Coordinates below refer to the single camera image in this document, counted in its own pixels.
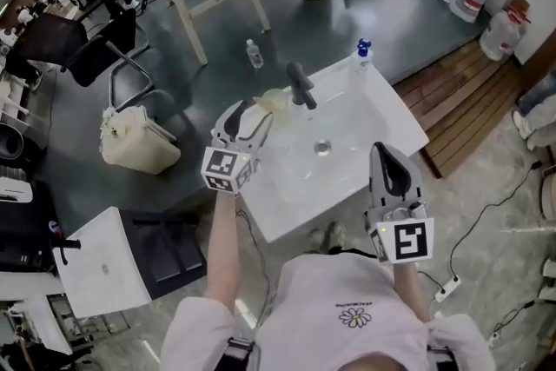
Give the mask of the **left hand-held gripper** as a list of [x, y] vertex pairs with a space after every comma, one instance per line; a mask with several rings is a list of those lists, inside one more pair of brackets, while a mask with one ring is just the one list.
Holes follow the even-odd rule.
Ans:
[[241, 137], [241, 119], [247, 108], [248, 99], [243, 99], [216, 120], [212, 145], [205, 149], [201, 168], [208, 189], [238, 195], [258, 170], [258, 151], [268, 138], [274, 113], [267, 113], [249, 136]]

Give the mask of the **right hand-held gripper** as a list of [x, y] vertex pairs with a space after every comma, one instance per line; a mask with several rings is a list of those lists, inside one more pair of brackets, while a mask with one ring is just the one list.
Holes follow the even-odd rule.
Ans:
[[369, 161], [369, 185], [376, 209], [368, 210], [364, 217], [378, 261], [402, 264], [430, 259], [434, 219], [420, 199], [419, 169], [400, 150], [383, 142], [371, 148]]

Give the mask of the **person's right forearm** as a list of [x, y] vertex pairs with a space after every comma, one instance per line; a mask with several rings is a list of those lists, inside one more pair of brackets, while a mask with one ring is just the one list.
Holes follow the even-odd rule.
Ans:
[[420, 278], [414, 263], [393, 265], [394, 289], [402, 301], [422, 322], [429, 322], [427, 304], [421, 292]]

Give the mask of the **person's left forearm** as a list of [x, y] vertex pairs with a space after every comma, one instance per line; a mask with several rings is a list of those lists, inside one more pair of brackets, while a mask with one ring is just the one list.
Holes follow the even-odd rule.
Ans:
[[241, 280], [235, 196], [218, 192], [208, 239], [207, 289], [205, 296], [235, 309]]

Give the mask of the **white ceramic sink basin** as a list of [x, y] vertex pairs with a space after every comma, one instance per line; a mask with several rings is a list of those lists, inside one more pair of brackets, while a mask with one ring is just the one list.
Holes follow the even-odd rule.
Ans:
[[258, 151], [258, 171], [241, 196], [267, 242], [297, 230], [368, 186], [377, 141], [412, 156], [427, 134], [384, 76], [356, 81], [345, 58], [310, 76], [313, 110], [289, 104]]

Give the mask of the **black sink faucet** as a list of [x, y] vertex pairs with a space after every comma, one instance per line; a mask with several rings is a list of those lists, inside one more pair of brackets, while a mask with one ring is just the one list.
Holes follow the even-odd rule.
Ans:
[[305, 105], [309, 110], [315, 109], [317, 103], [309, 93], [314, 84], [305, 75], [302, 66], [299, 63], [289, 63], [286, 66], [286, 74], [290, 84], [293, 104], [299, 106]]

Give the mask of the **person's right shoe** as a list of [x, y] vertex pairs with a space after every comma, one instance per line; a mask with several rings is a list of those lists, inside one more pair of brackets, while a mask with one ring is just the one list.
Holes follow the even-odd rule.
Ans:
[[328, 227], [328, 251], [342, 251], [345, 248], [347, 230], [340, 222], [332, 222]]

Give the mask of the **person's shoe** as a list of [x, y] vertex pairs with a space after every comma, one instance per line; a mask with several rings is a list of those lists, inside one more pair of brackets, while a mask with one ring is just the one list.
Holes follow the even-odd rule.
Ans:
[[312, 251], [317, 253], [326, 252], [328, 250], [328, 234], [322, 229], [313, 229], [309, 235], [309, 244]]
[[328, 227], [328, 251], [342, 251], [345, 248], [347, 230], [340, 222], [332, 222]]

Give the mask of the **wooden slatted platform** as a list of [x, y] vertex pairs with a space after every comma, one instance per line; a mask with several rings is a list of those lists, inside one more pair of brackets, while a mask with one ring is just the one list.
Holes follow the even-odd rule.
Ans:
[[433, 175], [449, 177], [486, 139], [522, 91], [514, 56], [490, 60], [477, 40], [394, 85], [428, 137]]

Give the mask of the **cream plastic trash bin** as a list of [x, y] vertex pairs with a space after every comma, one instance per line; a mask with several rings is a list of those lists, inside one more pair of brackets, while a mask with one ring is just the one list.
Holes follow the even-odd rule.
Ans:
[[103, 112], [100, 153], [110, 165], [158, 175], [181, 157], [176, 138], [149, 118], [144, 106]]

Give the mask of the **white power strip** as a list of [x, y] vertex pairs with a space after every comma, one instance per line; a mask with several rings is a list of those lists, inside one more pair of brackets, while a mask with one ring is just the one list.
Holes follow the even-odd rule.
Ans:
[[460, 284], [461, 279], [457, 275], [454, 275], [448, 282], [440, 286], [440, 290], [435, 293], [434, 299], [438, 303], [443, 302], [459, 287]]

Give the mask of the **person's pale flower-print shirt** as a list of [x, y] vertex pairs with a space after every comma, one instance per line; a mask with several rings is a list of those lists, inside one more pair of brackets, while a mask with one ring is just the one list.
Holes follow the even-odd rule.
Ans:
[[247, 357], [240, 337], [223, 304], [188, 297], [164, 340], [161, 371], [495, 371], [469, 316], [420, 320], [386, 267], [352, 253], [287, 262]]

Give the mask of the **clear soap bottle blue pump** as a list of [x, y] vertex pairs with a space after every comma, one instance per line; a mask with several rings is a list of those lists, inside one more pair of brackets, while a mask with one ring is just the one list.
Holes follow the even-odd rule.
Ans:
[[355, 52], [350, 56], [350, 73], [355, 76], [364, 76], [367, 74], [373, 58], [371, 50], [372, 43], [370, 40], [361, 38]]

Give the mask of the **black sink cabinet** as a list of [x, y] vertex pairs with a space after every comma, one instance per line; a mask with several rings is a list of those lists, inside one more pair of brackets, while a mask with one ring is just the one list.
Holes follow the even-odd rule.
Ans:
[[191, 224], [170, 214], [122, 210], [120, 217], [151, 300], [206, 276], [207, 261]]

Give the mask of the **black angled faucet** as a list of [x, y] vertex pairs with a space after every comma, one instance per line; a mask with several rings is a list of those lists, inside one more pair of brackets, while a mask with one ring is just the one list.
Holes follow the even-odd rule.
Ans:
[[70, 240], [63, 237], [52, 237], [50, 239], [50, 247], [52, 250], [54, 250], [55, 248], [59, 250], [62, 264], [64, 266], [67, 266], [69, 262], [65, 255], [65, 249], [80, 249], [82, 247], [82, 244], [79, 240]]

